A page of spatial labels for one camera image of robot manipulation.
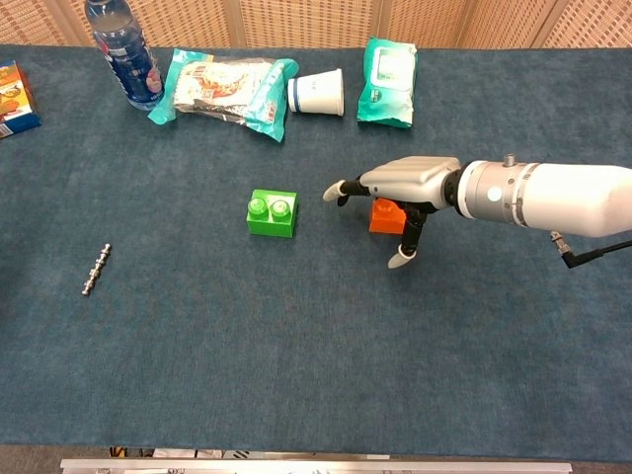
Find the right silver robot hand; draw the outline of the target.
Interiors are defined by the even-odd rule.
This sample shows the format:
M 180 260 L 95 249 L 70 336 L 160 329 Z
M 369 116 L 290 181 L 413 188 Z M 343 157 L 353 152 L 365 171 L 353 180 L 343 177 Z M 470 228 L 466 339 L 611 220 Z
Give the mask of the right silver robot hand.
M 389 259 L 390 270 L 402 267 L 417 255 L 428 216 L 450 206 L 444 182 L 460 169 L 455 157 L 409 156 L 366 171 L 354 180 L 339 180 L 323 193 L 324 201 L 343 206 L 351 196 L 386 198 L 404 211 L 401 243 Z

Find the orange toy brick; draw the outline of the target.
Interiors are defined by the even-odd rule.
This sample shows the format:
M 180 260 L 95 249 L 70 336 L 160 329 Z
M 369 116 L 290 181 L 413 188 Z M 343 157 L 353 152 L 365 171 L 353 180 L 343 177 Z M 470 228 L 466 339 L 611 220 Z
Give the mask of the orange toy brick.
M 394 201 L 376 198 L 371 205 L 368 231 L 371 233 L 401 235 L 406 214 Z

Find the green toy brick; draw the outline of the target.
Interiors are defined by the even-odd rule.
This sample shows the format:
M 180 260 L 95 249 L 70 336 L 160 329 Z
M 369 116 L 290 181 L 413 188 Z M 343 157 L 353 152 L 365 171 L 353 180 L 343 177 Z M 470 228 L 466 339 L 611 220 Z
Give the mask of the green toy brick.
M 247 205 L 246 222 L 249 232 L 292 238 L 297 207 L 296 192 L 254 189 Z

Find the teal wet wipes pack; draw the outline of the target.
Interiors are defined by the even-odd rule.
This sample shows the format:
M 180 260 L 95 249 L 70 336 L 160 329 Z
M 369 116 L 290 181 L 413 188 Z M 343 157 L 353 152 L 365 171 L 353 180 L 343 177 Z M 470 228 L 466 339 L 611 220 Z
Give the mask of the teal wet wipes pack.
M 412 43 L 371 37 L 363 55 L 364 86 L 356 120 L 410 128 L 417 62 Z

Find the white paper cup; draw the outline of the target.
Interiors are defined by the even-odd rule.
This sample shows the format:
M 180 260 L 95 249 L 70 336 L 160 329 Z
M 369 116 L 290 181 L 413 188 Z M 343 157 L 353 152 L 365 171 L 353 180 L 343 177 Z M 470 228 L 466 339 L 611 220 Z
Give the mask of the white paper cup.
M 289 107 L 294 113 L 342 117 L 345 111 L 341 68 L 288 80 Z

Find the dark blue felt table cover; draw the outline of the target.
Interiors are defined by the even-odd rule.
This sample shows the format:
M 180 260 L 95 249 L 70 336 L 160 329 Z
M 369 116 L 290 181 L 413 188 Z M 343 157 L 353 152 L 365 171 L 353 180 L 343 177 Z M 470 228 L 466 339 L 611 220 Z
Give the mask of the dark blue felt table cover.
M 0 139 L 0 444 L 632 460 L 632 249 L 568 269 L 546 233 L 432 215 L 410 264 L 368 198 L 404 156 L 632 167 L 632 49 L 423 50 L 409 129 L 288 114 L 282 142 L 152 123 L 94 47 L 0 45 L 41 125 Z M 292 238 L 249 232 L 296 192 Z M 105 243 L 113 246 L 81 294 Z

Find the woven wicker folding screen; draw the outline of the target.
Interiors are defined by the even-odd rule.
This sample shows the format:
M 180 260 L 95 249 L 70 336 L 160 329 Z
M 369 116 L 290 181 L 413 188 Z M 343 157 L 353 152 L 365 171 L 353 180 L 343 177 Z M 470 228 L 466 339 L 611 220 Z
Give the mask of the woven wicker folding screen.
M 632 47 L 632 0 L 128 0 L 148 43 L 185 47 Z

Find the teal and silver snack bag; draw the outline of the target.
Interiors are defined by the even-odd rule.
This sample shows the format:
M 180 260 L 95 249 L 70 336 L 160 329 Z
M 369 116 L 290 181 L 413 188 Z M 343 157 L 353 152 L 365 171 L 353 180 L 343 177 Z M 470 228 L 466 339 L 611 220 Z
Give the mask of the teal and silver snack bag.
M 236 57 L 176 48 L 163 98 L 148 117 L 163 125 L 179 113 L 204 115 L 281 142 L 287 84 L 298 71 L 299 64 L 291 58 Z

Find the blue label drink bottle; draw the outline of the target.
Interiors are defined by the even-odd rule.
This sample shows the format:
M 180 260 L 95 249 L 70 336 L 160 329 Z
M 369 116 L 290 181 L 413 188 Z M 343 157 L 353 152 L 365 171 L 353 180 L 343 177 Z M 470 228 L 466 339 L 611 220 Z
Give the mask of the blue label drink bottle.
M 135 108 L 151 111 L 164 95 L 163 80 L 127 0 L 84 0 L 95 43 Z

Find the beaded silver metal rod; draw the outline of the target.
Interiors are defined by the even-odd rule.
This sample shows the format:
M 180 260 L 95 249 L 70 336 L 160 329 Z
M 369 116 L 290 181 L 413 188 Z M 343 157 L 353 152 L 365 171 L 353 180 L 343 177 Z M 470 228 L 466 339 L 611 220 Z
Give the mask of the beaded silver metal rod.
M 81 294 L 83 296 L 89 296 L 94 289 L 98 279 L 100 278 L 103 268 L 106 266 L 107 261 L 112 254 L 113 246 L 111 243 L 105 243 L 103 248 L 99 252 L 98 258 L 95 260 L 94 266 L 89 270 L 88 277 L 83 283 Z

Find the orange and blue carton box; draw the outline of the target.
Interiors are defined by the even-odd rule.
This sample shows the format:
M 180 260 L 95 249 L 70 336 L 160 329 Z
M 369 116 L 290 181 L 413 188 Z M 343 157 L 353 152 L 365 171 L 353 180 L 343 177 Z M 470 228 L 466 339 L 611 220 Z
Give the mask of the orange and blue carton box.
M 40 125 L 26 72 L 13 59 L 0 62 L 0 139 Z

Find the aluminium profile rail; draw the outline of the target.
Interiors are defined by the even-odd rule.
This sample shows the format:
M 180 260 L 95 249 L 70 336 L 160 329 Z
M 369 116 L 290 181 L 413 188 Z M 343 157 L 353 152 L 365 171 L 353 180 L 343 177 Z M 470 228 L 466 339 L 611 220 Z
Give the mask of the aluminium profile rail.
M 63 459 L 62 474 L 573 474 L 569 463 L 403 460 Z

